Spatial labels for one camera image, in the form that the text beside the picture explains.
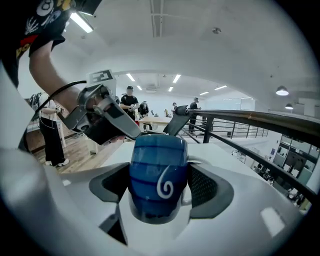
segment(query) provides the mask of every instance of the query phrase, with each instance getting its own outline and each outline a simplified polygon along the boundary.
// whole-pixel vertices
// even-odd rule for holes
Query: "white shoe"
[[[58,166],[65,166],[67,164],[69,164],[69,158],[66,158],[64,162],[58,163]]]

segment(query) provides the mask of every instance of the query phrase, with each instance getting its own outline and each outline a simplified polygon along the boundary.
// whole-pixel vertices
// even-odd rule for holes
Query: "backpack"
[[[40,107],[39,103],[40,103],[41,94],[42,92],[35,93],[29,99],[28,103],[34,111],[36,111]],[[39,118],[39,112],[32,117],[31,121],[37,120],[38,118]]]

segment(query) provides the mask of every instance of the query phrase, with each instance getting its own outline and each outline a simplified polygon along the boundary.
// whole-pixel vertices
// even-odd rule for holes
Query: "mug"
[[[129,204],[132,214],[149,224],[173,220],[183,200],[187,185],[188,161],[206,162],[188,156],[187,142],[181,138],[149,134],[136,139],[129,168]]]

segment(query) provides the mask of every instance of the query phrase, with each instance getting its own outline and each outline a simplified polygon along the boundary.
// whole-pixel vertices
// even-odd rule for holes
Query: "person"
[[[175,110],[176,110],[176,108],[177,108],[177,103],[172,103],[172,106],[173,106],[173,109],[171,109],[171,112],[172,112],[172,115],[174,115],[175,114]]]
[[[134,88],[128,86],[126,88],[126,94],[122,96],[119,106],[132,118],[133,121],[136,120],[135,110],[139,108],[139,102],[137,97],[133,96]]]
[[[49,95],[41,94],[39,105],[41,106]],[[45,142],[45,164],[47,166],[65,166],[69,159],[65,158],[57,127],[57,113],[61,111],[51,99],[40,111],[39,126]]]
[[[147,117],[149,115],[149,107],[148,107],[148,103],[146,101],[143,101],[138,108],[138,113],[140,118],[144,118]],[[149,130],[152,131],[152,126],[149,123],[144,123],[143,124],[143,129],[146,130],[147,129],[147,125],[149,126]]]
[[[7,2],[5,8],[14,10],[14,22],[7,22],[10,19],[9,13],[0,17],[1,23],[6,24],[2,34],[7,35],[5,40],[1,41],[0,65],[4,67],[16,88],[19,85],[19,60],[27,50],[29,50],[29,71],[35,82],[47,94],[51,95],[67,84],[52,64],[51,51],[65,41],[62,33],[78,2],[78,0]],[[70,113],[78,105],[79,93],[80,90],[73,86],[59,93],[55,99]],[[92,106],[97,105],[99,101],[100,99],[94,99]],[[25,135],[19,148],[29,151]]]
[[[198,102],[199,102],[198,98],[195,97],[195,98],[193,99],[193,102],[190,104],[190,108],[189,108],[189,109],[190,109],[190,110],[200,110],[201,107],[198,108],[198,105],[197,105]],[[195,125],[195,124],[196,124],[196,118],[197,118],[197,115],[196,115],[196,114],[192,114],[192,115],[191,115],[191,118],[190,118],[190,124]],[[195,129],[195,128],[194,128],[192,125],[189,125],[189,132],[190,132],[191,134],[195,134],[194,129]]]

